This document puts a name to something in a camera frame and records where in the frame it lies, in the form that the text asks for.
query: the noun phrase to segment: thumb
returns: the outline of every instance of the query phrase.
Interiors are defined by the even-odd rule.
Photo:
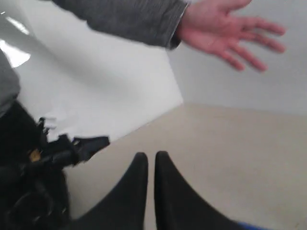
[[[252,0],[222,0],[219,8],[223,11],[235,11],[250,4]]]

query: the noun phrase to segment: blue fabric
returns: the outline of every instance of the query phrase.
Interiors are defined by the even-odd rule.
[[[241,226],[243,226],[247,230],[268,230],[268,229],[252,226],[252,225],[246,224],[246,223],[238,223],[238,224],[240,224]]]

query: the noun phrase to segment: human hand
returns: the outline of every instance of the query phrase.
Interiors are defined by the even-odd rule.
[[[279,53],[285,46],[255,30],[283,35],[285,29],[259,17],[236,17],[231,11],[247,6],[251,0],[203,0],[188,6],[177,29],[177,36],[191,47],[216,55],[237,70],[244,65],[230,51],[238,54],[253,67],[265,71],[267,66],[247,49],[240,40],[262,44]]]

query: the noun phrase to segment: floor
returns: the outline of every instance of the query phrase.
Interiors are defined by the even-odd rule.
[[[150,164],[145,227],[154,230],[159,150],[167,150],[193,188],[227,216],[270,229],[307,229],[307,117],[194,104],[68,169],[73,216],[101,200],[144,151]]]

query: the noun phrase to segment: gray sleeve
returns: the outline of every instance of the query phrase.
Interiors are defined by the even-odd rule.
[[[176,28],[187,7],[180,0],[53,0],[97,31],[150,46],[177,47]]]
[[[19,78],[0,49],[0,117],[9,110],[19,91]]]

